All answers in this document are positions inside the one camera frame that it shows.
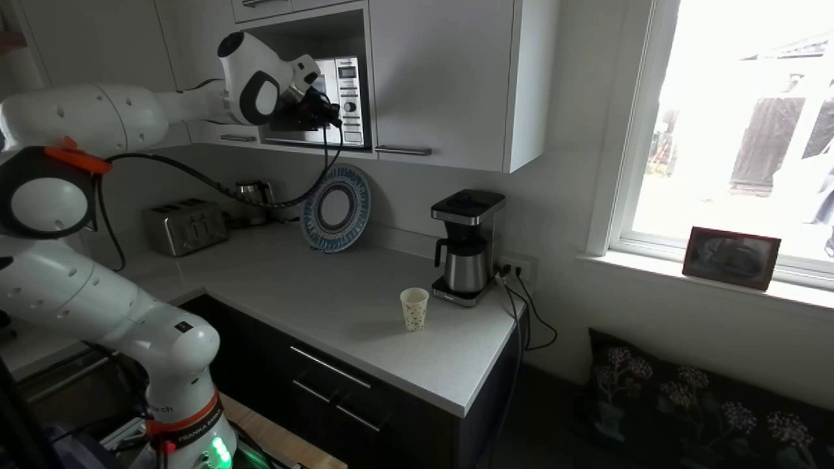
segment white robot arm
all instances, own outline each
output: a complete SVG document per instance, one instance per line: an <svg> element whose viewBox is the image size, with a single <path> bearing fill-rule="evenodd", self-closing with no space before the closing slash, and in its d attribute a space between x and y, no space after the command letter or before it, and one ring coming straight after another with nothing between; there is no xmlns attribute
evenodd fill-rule
<svg viewBox="0 0 834 469"><path fill-rule="evenodd" d="M110 170L98 157L148 148L182 119L262 125L318 78L311 54L283 63L251 34L228 34L218 60L225 80L185 93L69 86L0 105L0 311L137 360L152 380L148 453L171 469L232 465L238 437L208 376L218 334L59 237L94 212L90 178Z"/></svg>

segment power outlet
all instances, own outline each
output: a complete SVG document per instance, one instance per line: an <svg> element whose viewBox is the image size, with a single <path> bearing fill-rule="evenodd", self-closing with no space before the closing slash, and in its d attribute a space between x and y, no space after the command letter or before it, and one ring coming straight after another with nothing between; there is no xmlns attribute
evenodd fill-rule
<svg viewBox="0 0 834 469"><path fill-rule="evenodd" d="M497 256L497 267L509 267L510 273L518 272L527 286L536 282L536 259L535 256L522 256L522 254L502 254Z"/></svg>

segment upper cabinet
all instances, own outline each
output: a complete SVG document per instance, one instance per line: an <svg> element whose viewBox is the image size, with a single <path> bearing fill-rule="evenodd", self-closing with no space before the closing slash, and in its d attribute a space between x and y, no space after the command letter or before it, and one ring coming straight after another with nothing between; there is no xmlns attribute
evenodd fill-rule
<svg viewBox="0 0 834 469"><path fill-rule="evenodd" d="M248 31L268 45L281 60L295 60L300 54L324 57L356 57L360 73L367 70L364 52L364 4L312 4L305 0L305 9L288 9L295 4L258 4L258 13L244 23L238 23L235 9L243 9L240 0L155 0L162 31L168 45L174 75L180 90L193 90L211 78L221 78L221 65L215 47L228 31ZM211 125L193 123L188 125L195 144L218 144L218 147L244 147L266 151L292 151L292 155L324 155L311 147L292 147L292 138L277 138L268 129L253 125ZM370 151L342 151L347 157L364 157Z"/></svg>
<svg viewBox="0 0 834 469"><path fill-rule="evenodd" d="M131 84L171 92L174 75L152 0L19 0L43 86ZM182 147L174 125L158 147Z"/></svg>
<svg viewBox="0 0 834 469"><path fill-rule="evenodd" d="M370 0L383 160L514 172L544 151L554 0Z"/></svg>
<svg viewBox="0 0 834 469"><path fill-rule="evenodd" d="M218 43L251 31L281 60L355 57L367 151L515 172L544 151L558 0L19 0L50 86L153 92L221 78ZM188 125L193 144L320 155L251 125Z"/></svg>
<svg viewBox="0 0 834 469"><path fill-rule="evenodd" d="M258 20L270 15L305 13L356 0L228 0L235 9L235 20Z"/></svg>

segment kitchen counter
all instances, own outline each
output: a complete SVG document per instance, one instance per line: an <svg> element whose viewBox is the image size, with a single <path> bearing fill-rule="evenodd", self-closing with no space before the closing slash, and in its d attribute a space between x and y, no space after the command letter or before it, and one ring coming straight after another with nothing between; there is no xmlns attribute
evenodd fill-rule
<svg viewBox="0 0 834 469"><path fill-rule="evenodd" d="M514 332L502 293L490 290L477 308L429 301L424 328L408 334L399 293L429 286L429 261L361 242L324 256L295 224L232 232L188 259L131 256L127 277L166 303L211 295L456 418Z"/></svg>

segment cabinet door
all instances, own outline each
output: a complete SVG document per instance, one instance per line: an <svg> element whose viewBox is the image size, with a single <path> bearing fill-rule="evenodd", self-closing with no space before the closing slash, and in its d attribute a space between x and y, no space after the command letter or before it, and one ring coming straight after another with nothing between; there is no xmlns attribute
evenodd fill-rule
<svg viewBox="0 0 834 469"><path fill-rule="evenodd" d="M458 420L308 345L292 345L300 435L364 469L451 469Z"/></svg>
<svg viewBox="0 0 834 469"><path fill-rule="evenodd" d="M46 86L132 84L171 92L174 78L153 0L20 0ZM158 147L185 144L171 129Z"/></svg>
<svg viewBox="0 0 834 469"><path fill-rule="evenodd" d="M221 80L215 57L218 43L238 31L228 0L155 0L162 30L168 45L178 90L195 90L205 80ZM189 123L189 140L256 147L258 129Z"/></svg>
<svg viewBox="0 0 834 469"><path fill-rule="evenodd" d="M370 0L378 155L502 170L510 27L514 0Z"/></svg>

